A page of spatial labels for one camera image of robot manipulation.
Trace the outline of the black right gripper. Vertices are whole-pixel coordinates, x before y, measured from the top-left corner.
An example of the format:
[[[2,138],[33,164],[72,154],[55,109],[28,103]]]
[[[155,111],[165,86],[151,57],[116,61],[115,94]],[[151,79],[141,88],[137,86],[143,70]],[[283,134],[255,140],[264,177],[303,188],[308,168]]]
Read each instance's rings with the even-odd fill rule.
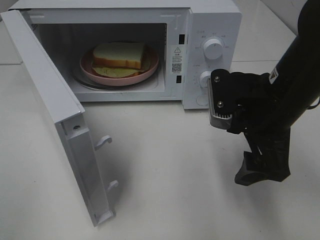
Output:
[[[282,182],[290,174],[290,129],[274,130],[263,126],[272,116],[277,101],[267,93],[268,74],[233,72],[228,80],[232,84],[234,112],[230,133],[243,133],[250,151],[243,153],[242,165],[234,182],[242,186],[271,180]]]

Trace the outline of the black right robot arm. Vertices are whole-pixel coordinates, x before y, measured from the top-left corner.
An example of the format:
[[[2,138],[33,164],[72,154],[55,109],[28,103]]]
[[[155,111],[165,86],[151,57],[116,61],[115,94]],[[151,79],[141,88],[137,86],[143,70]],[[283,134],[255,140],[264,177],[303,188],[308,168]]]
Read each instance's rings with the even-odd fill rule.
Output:
[[[251,91],[239,98],[231,130],[243,133],[250,151],[243,154],[235,183],[249,186],[290,175],[291,126],[320,97],[320,3],[308,0],[298,17],[298,34],[270,74],[231,74],[247,80]]]

